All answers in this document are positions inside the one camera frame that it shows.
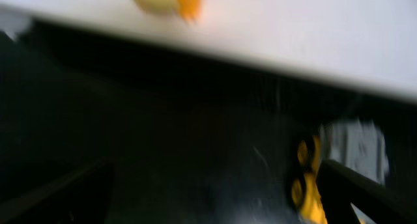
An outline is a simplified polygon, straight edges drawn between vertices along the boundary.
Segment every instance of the black floor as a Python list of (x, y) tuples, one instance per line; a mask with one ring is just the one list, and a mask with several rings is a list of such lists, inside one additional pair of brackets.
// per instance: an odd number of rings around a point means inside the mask
[(51, 165), (14, 194), (104, 156), (108, 223), (298, 223), (292, 137), (358, 117), (386, 134), (387, 186), (417, 198), (414, 106), (43, 23), (0, 46), (1, 170)]

